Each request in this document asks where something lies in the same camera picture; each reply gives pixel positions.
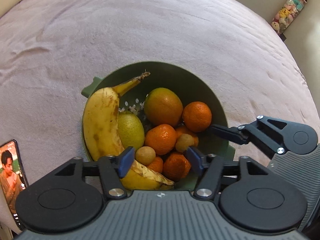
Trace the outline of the tangerine hidden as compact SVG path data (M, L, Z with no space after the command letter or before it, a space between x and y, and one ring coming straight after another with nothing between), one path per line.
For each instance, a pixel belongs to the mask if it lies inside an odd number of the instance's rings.
M180 181L188 175L190 169L191 164L183 154L172 152L163 164L163 175L172 181Z

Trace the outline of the small tangerine bottom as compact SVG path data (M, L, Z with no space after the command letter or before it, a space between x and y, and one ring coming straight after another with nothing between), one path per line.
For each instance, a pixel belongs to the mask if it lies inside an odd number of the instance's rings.
M151 164L147 166L148 169L153 170L158 173L163 172L163 159L159 156L156 156Z

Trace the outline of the green colander bowl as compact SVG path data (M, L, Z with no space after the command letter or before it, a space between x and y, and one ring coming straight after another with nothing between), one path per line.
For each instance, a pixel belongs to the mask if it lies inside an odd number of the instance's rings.
M229 143L208 131L227 125L212 90L190 72L161 62L140 62L94 79L87 98L82 135L93 160L119 155L135 158L121 180L128 190L193 190L197 176L185 150L195 146L231 160Z

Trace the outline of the plush toy hanging organizer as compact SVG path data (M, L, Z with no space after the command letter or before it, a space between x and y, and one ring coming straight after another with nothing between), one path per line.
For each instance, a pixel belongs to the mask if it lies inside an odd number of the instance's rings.
M303 10L308 0L287 0L274 16L271 27L280 36Z

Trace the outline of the smartphone with lit screen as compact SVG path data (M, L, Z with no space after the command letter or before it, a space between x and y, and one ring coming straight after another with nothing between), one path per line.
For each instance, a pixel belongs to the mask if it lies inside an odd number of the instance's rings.
M15 139L11 139L1 145L1 189L10 213L20 230L24 229L24 226L18 217L15 205L18 195L27 186L18 143Z

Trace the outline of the green yellow pear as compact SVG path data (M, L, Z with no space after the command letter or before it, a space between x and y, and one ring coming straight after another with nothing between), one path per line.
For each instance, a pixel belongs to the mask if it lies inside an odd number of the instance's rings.
M118 131L124 148L132 146L135 151L144 145L144 127L140 119L132 113L120 113Z

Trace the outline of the pink bed blanket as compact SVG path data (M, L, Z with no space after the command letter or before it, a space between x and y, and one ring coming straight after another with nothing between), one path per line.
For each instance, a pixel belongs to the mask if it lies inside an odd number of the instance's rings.
M319 130L290 51L235 0L23 0L1 18L1 142L17 140L29 183L85 155L93 77L141 61L194 73L231 126L263 114Z

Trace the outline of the yellow banana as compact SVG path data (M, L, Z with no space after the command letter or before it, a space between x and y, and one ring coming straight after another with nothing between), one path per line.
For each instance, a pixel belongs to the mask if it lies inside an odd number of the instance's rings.
M82 116L82 131L87 150L94 161L106 156L119 157L125 150L118 129L120 97L150 75L144 72L113 87L99 88L88 97ZM131 157L122 176L116 175L127 190L169 190L174 182Z

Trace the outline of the large orange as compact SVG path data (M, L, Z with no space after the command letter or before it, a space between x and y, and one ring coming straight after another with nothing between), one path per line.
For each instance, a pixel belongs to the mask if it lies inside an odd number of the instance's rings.
M153 89L146 97L144 113L155 126L168 124L175 127L180 122L183 105L180 98L167 88Z

